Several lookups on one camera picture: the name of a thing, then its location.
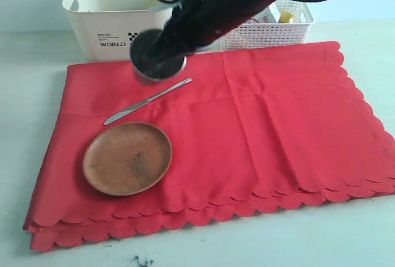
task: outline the table surface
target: table surface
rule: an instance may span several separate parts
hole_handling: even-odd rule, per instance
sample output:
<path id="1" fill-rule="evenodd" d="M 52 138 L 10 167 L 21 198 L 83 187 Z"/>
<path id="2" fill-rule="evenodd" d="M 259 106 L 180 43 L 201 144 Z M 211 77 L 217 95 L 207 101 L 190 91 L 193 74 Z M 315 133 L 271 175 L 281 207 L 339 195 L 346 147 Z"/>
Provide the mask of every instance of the table surface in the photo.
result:
<path id="1" fill-rule="evenodd" d="M 308 42 L 337 40 L 344 68 L 395 134 L 395 20 L 313 25 Z M 66 67 L 85 59 L 72 32 L 0 35 L 2 266 L 395 266 L 395 196 L 281 210 L 151 236 L 35 253 L 22 231 L 50 140 Z"/>

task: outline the knife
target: knife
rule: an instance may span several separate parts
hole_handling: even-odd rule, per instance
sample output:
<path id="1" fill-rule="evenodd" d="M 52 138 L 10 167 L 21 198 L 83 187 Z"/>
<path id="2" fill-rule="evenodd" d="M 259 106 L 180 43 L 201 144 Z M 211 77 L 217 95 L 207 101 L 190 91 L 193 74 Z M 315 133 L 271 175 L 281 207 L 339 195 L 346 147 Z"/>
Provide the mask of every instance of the knife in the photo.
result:
<path id="1" fill-rule="evenodd" d="M 135 110 L 140 109 L 142 106 L 152 102 L 154 99 L 157 99 L 158 97 L 163 96 L 164 94 L 167 94 L 168 92 L 170 92 L 170 91 L 172 91 L 172 90 L 174 90 L 176 88 L 179 88 L 180 86 L 183 86 L 183 85 L 185 85 L 185 84 L 187 84 L 187 83 L 189 83 L 191 81 L 192 81 L 192 78 L 185 79 L 185 80 L 173 85 L 172 87 L 169 87 L 169 88 L 167 88 L 165 90 L 162 90 L 161 92 L 155 94 L 154 96 L 148 97 L 147 99 L 145 99 L 145 100 L 143 100 L 141 102 L 138 102 L 137 104 L 131 105 L 130 107 L 127 107 L 127 108 L 119 111 L 118 113 L 116 113 L 116 114 L 112 115 L 110 118 L 108 118 L 104 122 L 104 125 L 111 124 L 114 121 L 117 121 L 118 119 L 121 119 L 122 117 L 134 112 Z"/>

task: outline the folded red cloth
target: folded red cloth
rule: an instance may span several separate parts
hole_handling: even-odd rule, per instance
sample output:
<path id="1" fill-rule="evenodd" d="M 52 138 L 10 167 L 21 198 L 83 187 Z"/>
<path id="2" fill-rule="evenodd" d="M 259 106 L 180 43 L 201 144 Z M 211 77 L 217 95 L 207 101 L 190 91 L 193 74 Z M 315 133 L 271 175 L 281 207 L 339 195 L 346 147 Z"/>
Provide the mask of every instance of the folded red cloth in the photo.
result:
<path id="1" fill-rule="evenodd" d="M 49 251 L 185 223 L 395 192 L 395 140 L 364 101 L 336 42 L 194 55 L 172 81 L 143 86 L 130 62 L 71 65 L 24 229 Z M 152 123 L 173 145 L 154 187 L 111 197 L 81 162 L 104 121 L 176 82 L 193 82 L 113 125 Z"/>

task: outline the knife handle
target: knife handle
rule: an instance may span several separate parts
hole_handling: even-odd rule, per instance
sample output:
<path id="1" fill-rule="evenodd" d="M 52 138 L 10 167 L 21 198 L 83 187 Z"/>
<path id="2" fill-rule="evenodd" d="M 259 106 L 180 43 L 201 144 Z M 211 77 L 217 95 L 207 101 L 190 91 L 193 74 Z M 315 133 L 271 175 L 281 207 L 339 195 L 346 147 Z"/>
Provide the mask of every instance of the knife handle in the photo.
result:
<path id="1" fill-rule="evenodd" d="M 172 91 L 172 90 L 174 90 L 176 88 L 179 88 L 180 86 L 183 86 L 183 85 L 185 85 L 185 84 L 187 84 L 187 83 L 189 83 L 191 81 L 192 81 L 192 78 L 185 79 L 185 80 L 173 85 L 172 87 L 169 87 L 169 88 L 167 88 L 165 90 L 162 90 L 161 92 L 158 92 L 157 94 L 155 94 L 155 95 L 153 95 L 151 97 L 148 97 L 147 101 L 149 101 L 149 102 L 153 101 L 154 99 L 157 99 L 158 97 L 163 96 L 164 94 L 167 94 L 168 92 L 170 92 L 170 91 Z"/>

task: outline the white storage bin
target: white storage bin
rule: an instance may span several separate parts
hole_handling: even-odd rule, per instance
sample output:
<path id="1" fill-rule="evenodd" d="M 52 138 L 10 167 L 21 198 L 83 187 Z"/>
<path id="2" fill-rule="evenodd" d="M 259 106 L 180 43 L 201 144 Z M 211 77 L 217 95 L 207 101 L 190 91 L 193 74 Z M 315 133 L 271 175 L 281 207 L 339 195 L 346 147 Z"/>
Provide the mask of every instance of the white storage bin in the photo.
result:
<path id="1" fill-rule="evenodd" d="M 130 59 L 130 41 L 143 30 L 163 28 L 171 9 L 157 0 L 63 0 L 80 46 L 90 62 Z"/>
<path id="2" fill-rule="evenodd" d="M 220 39 L 222 51 L 304 43 L 314 23 L 306 3 L 277 0 L 277 8 L 292 13 L 294 23 L 244 23 Z"/>

